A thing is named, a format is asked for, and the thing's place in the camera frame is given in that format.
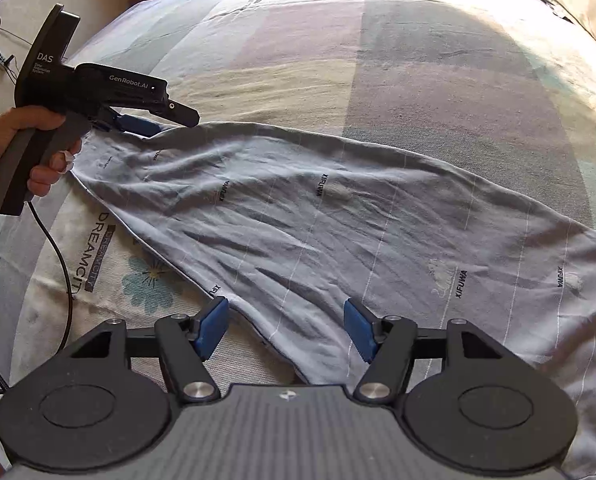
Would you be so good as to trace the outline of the person left hand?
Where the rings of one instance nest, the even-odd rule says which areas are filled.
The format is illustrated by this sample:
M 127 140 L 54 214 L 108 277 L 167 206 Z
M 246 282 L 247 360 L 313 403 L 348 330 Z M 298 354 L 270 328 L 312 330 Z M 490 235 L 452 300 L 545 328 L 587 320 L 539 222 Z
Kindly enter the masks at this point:
M 0 206 L 4 206 L 7 187 L 14 190 L 16 169 L 20 168 L 26 181 L 27 191 L 33 196 L 46 196 L 53 184 L 66 174 L 71 162 L 81 151 L 82 141 L 79 135 L 70 148 L 61 148 L 42 162 L 42 153 L 51 134 L 66 122 L 66 117 L 51 112 L 42 106 L 24 106 L 11 108 L 0 116 Z M 31 148 L 34 134 L 45 133 L 45 140 L 40 144 L 40 155 L 32 155 L 31 167 L 24 169 L 24 156 Z

